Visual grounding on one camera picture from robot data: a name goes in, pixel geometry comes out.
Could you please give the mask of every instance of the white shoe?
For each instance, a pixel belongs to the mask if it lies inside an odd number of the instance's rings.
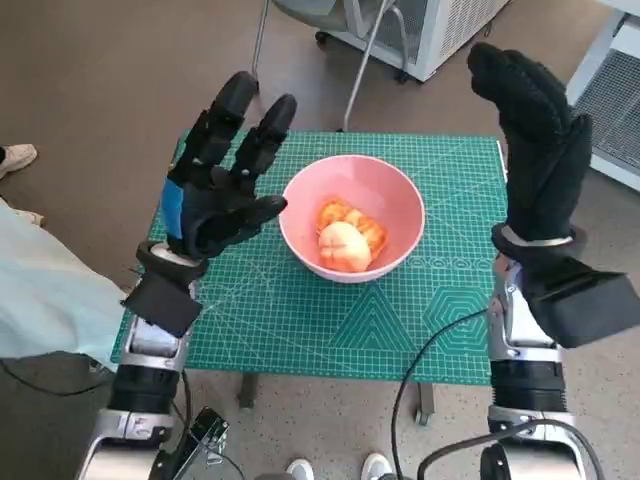
[[[10,145],[4,148],[4,160],[0,162],[0,178],[9,172],[15,172],[26,167],[38,156],[36,147],[30,143],[23,145]]]
[[[15,208],[12,208],[12,210],[16,215],[26,219],[29,223],[37,227],[42,227],[44,224],[44,217],[39,213],[29,212],[28,210],[17,210]]]
[[[293,475],[296,480],[313,480],[313,468],[304,458],[298,458],[291,462],[287,473]]]
[[[391,463],[384,455],[372,453],[364,461],[362,466],[362,480],[378,480],[388,473],[393,473]]]

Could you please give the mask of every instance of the white sneaker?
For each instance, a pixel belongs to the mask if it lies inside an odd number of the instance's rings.
[[[37,227],[42,227],[42,225],[44,225],[44,217],[39,213],[29,212],[28,210],[17,210],[15,208],[12,208],[12,210],[16,215],[26,219],[29,223]]]
[[[362,480],[378,480],[389,473],[393,473],[389,460],[384,455],[372,453],[364,461],[360,478]]]
[[[293,475],[296,480],[313,480],[313,468],[304,458],[298,458],[291,462],[287,473]]]
[[[26,167],[38,156],[36,147],[30,143],[24,145],[10,145],[4,148],[4,160],[0,162],[0,178],[9,172],[15,172]]]

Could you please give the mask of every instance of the bowl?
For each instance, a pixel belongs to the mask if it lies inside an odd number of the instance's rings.
[[[361,283],[382,277],[407,258],[424,231],[420,192],[402,171],[377,158],[323,158],[298,172],[283,195],[289,202],[279,217],[285,242],[309,270],[334,282]],[[387,229],[387,245],[365,272],[337,272],[320,264],[316,217],[320,208],[336,197]]]

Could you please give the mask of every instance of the gray floor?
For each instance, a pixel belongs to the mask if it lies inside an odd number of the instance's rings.
[[[127,268],[175,137],[230,74],[247,68],[259,10],[255,0],[0,0],[0,139],[34,142],[42,152],[32,167],[3,180],[2,194],[46,215],[48,229],[89,266],[130,285]],[[591,0],[515,0],[490,41],[522,49],[568,80],[606,16]],[[390,69],[372,64],[354,129],[498,135],[494,110],[470,91],[465,56],[458,53],[424,86],[399,87]],[[310,29],[274,12],[260,71],[263,105],[291,92],[300,104],[295,128],[334,129],[357,59],[337,43],[319,50]],[[250,119],[262,108],[257,104]],[[589,174],[575,215],[591,236],[587,260],[630,272],[638,288],[639,218],[640,196]],[[640,470],[639,343],[636,330],[567,355],[571,407],[610,479],[637,478]],[[20,371],[71,388],[92,381],[84,367],[78,358],[55,356],[25,362]],[[389,452],[395,384],[264,377],[259,406],[245,415],[234,402],[239,375],[195,376],[198,406],[220,408],[231,421],[228,453],[248,478],[296,455],[314,462],[317,478],[357,478],[369,451]],[[0,476],[72,477],[106,392],[51,399],[4,375],[0,391]],[[412,425],[409,401],[401,416],[407,472],[433,448],[486,431],[487,389],[439,387],[438,415],[427,430]],[[473,479],[477,469],[475,451],[446,459],[433,478]],[[214,476],[199,468],[193,474]]]

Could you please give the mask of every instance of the green cutting mat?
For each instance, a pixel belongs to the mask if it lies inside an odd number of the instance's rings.
[[[496,139],[293,132],[259,191],[280,193],[305,165],[344,153],[380,157],[411,177],[427,207],[420,245],[377,282],[340,285],[307,270],[272,222],[213,260],[200,281],[188,367],[398,380],[430,335],[486,306],[490,227],[506,208]],[[149,238],[164,239],[159,215]],[[120,336],[130,314],[124,320]],[[484,319],[445,334],[414,378],[488,383]]]

